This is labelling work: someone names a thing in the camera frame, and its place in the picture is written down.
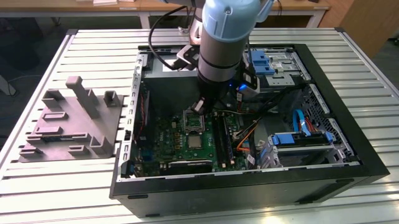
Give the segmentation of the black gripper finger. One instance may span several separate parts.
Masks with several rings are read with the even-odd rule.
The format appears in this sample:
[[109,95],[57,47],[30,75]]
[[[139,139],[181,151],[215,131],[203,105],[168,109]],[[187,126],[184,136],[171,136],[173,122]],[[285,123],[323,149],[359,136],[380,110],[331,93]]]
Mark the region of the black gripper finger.
[[191,110],[197,115],[203,115],[205,113],[204,99],[199,99],[197,102],[193,103],[193,105],[191,106]]

